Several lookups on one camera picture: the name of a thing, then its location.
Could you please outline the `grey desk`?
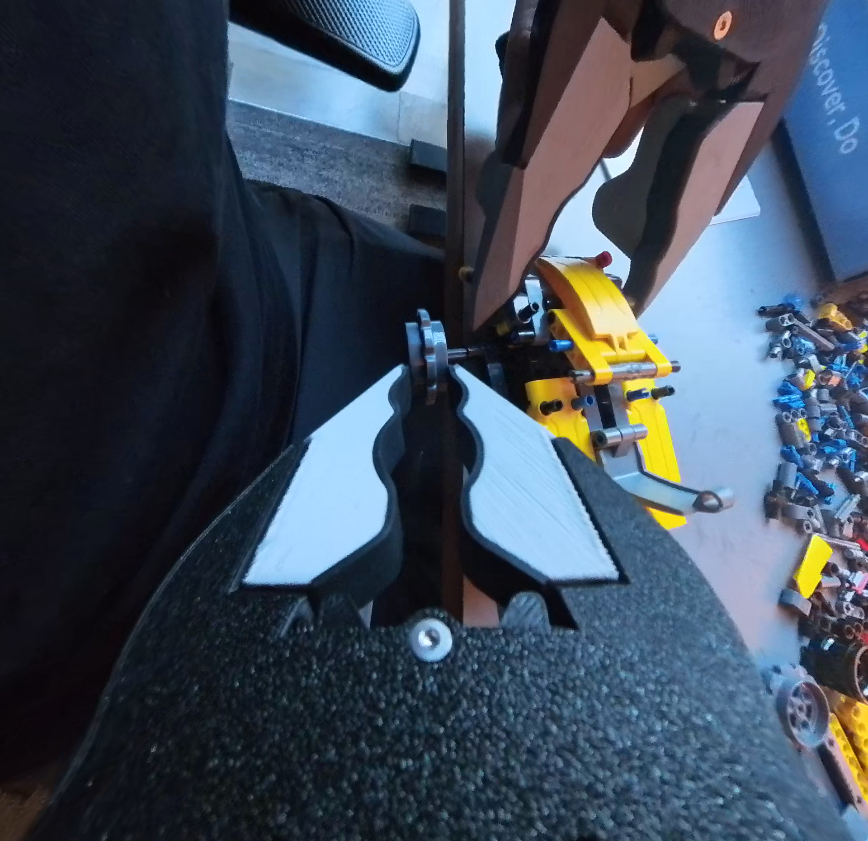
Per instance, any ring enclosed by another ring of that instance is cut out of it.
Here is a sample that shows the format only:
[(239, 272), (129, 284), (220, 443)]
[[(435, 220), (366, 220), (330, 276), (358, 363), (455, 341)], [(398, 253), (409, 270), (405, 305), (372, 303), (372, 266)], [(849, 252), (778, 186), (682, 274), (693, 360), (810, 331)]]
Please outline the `grey desk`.
[(783, 373), (755, 309), (807, 298), (826, 272), (787, 142), (779, 129), (750, 170), (760, 214), (710, 227), (642, 318), (684, 363), (668, 401), (682, 474), (735, 506), (672, 532), (694, 565), (643, 575), (582, 633), (464, 640), (482, 761), (459, 766), (505, 816), (453, 817), (454, 839), (851, 838), (759, 673), (798, 662), (777, 597), (802, 543), (763, 514)]

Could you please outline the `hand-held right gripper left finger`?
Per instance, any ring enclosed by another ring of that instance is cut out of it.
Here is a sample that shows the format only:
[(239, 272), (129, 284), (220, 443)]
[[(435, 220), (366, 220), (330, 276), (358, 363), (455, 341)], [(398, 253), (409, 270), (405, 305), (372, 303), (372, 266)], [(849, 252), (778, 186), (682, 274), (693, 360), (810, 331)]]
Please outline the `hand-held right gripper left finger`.
[(363, 608), (396, 579), (403, 531), (392, 472), (410, 401), (410, 371), (398, 365), (309, 435), (243, 586), (345, 595)]

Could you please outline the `yellow toy vehicle model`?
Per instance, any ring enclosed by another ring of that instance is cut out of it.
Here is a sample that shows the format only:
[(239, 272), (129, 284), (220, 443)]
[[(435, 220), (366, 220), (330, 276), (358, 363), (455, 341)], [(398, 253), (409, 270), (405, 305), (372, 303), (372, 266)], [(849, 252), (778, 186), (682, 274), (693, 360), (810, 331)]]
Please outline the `yellow toy vehicle model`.
[(449, 350), (554, 437), (568, 440), (664, 529), (732, 507), (683, 484), (664, 402), (680, 364), (641, 327), (611, 256), (541, 258), (476, 342)]

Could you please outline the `grey toothed wheel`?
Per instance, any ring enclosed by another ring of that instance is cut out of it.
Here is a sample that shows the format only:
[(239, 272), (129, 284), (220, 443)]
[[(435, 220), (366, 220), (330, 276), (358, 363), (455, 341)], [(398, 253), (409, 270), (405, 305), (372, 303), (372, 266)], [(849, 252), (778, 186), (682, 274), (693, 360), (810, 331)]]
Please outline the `grey toothed wheel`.
[(410, 376), (416, 395), (433, 406), (447, 390), (449, 348), (443, 324), (418, 309), (406, 324)]
[(830, 729), (830, 707), (812, 678), (785, 675), (773, 686), (774, 706), (786, 735), (798, 747), (817, 750)]

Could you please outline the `white instruction booklet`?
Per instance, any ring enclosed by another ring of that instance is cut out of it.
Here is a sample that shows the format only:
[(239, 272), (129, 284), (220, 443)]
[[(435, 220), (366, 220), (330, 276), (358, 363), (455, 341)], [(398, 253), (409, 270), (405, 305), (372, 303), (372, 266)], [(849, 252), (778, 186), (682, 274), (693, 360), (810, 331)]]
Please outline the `white instruction booklet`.
[[(632, 161), (635, 152), (627, 151), (619, 157), (602, 159), (600, 168), (605, 181), (613, 180), (624, 174)], [(715, 214), (710, 221), (711, 226), (723, 225), (735, 221), (758, 217), (761, 213), (760, 204), (754, 193), (753, 186), (748, 177), (744, 177), (736, 186), (732, 196), (722, 209)]]

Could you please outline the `black wheel rim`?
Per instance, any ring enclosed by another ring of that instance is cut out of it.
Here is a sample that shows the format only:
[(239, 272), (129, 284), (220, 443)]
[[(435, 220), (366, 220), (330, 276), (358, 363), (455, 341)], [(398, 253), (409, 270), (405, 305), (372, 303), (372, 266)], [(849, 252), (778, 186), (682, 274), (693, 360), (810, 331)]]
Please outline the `black wheel rim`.
[(821, 685), (857, 702), (867, 700), (867, 646), (819, 636), (800, 649), (806, 671)]

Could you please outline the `black office chair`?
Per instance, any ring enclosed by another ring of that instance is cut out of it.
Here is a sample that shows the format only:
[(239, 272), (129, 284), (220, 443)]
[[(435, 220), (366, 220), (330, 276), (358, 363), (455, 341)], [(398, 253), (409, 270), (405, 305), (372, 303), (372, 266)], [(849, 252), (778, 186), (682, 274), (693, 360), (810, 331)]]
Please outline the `black office chair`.
[(229, 0), (230, 20), (278, 44), (394, 93), (420, 41), (409, 0)]

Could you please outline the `yellow curved panel piece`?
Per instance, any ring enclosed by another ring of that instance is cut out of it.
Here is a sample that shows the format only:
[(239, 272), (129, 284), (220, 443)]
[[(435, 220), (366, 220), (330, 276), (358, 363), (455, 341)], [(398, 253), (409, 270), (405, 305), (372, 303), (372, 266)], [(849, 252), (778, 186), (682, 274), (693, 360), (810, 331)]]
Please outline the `yellow curved panel piece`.
[(806, 551), (793, 572), (794, 589), (805, 599), (809, 599), (817, 590), (823, 570), (829, 564), (834, 549), (821, 535), (812, 534)]

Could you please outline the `pile of small building pieces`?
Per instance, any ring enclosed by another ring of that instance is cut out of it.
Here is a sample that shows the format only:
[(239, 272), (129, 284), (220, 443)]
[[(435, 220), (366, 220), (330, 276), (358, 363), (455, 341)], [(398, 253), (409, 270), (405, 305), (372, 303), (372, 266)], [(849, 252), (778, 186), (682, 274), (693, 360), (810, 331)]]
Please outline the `pile of small building pieces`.
[(765, 518), (805, 542), (823, 536), (834, 554), (809, 599), (793, 586), (778, 603), (798, 619), (804, 640), (831, 636), (866, 644), (867, 296), (810, 306), (794, 295), (756, 310), (765, 356), (786, 371), (772, 405), (778, 465), (763, 502)]

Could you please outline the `person's dark clothing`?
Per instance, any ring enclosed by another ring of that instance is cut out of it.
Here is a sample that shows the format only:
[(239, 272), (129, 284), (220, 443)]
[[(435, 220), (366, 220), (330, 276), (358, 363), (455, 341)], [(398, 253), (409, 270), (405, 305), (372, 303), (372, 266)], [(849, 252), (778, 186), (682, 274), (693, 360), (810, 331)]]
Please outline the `person's dark clothing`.
[(2, 781), (86, 731), (150, 596), (406, 355), (442, 259), (246, 180), (230, 0), (2, 0)]

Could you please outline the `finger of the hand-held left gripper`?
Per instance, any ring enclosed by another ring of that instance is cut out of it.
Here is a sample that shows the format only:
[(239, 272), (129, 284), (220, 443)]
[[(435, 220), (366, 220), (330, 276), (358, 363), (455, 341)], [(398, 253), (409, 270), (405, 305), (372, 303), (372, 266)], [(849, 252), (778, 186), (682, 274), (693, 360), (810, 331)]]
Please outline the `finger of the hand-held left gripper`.
[(759, 102), (667, 98), (635, 158), (594, 196), (593, 221), (630, 262), (623, 292), (645, 312), (724, 203)]
[(603, 17), (514, 17), (505, 41), (495, 143), (476, 179), (472, 331), (488, 325), (548, 245), (633, 107), (675, 76), (675, 57), (634, 62)]

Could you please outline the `blue cardboard kit box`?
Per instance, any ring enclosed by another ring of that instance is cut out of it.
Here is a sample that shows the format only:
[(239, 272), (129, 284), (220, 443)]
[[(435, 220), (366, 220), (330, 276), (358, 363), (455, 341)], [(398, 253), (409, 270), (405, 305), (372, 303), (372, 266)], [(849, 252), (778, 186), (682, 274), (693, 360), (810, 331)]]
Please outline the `blue cardboard kit box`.
[(866, 279), (867, 0), (830, 0), (783, 126), (830, 284)]

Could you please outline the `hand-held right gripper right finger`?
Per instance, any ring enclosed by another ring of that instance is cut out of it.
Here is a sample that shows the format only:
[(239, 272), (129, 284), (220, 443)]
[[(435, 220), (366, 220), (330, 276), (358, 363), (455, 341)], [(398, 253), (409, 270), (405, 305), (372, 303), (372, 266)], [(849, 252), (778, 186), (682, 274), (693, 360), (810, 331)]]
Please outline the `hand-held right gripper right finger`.
[(557, 438), (467, 369), (450, 368), (467, 475), (462, 553), (499, 606), (535, 593), (564, 614), (562, 589), (616, 585), (621, 570), (560, 457)]

